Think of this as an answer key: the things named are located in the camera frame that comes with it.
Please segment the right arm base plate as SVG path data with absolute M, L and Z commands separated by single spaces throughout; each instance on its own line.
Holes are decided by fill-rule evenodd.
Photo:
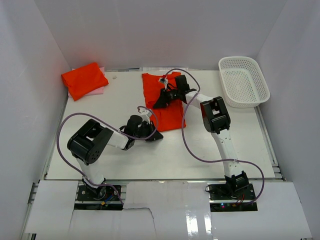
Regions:
M 231 213 L 231 212 L 257 212 L 253 185 L 232 193 L 226 184 L 208 184 L 205 192 L 209 195 L 210 211 L 212 213 Z

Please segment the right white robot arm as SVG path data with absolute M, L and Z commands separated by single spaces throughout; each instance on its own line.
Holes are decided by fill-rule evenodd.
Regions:
M 166 76 L 159 82 L 164 85 L 159 98 L 153 105 L 154 109 L 163 109 L 175 100 L 180 100 L 187 106 L 201 110 L 202 121 L 207 132 L 213 137 L 223 162 L 226 181 L 226 195 L 236 200 L 243 195 L 249 186 L 247 174 L 241 167 L 230 134 L 231 118 L 222 97 L 209 97 L 190 88 L 185 75 L 174 78 L 175 85 L 169 83 Z

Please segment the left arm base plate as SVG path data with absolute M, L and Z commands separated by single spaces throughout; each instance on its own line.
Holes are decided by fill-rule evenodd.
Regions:
M 90 187 L 85 184 L 79 185 L 76 193 L 74 209 L 87 211 L 121 211 L 123 204 L 120 202 L 122 186 L 114 185 L 103 187 Z

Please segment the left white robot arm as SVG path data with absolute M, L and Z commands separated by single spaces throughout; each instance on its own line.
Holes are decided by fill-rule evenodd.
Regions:
M 98 159 L 106 146 L 126 151 L 134 146 L 136 140 L 154 142 L 163 138 L 148 116 L 131 115 L 119 131 L 102 126 L 91 118 L 69 139 L 67 149 L 85 174 L 83 183 L 88 193 L 99 200 L 105 196 L 106 187 L 103 185 L 105 178 L 99 172 Z

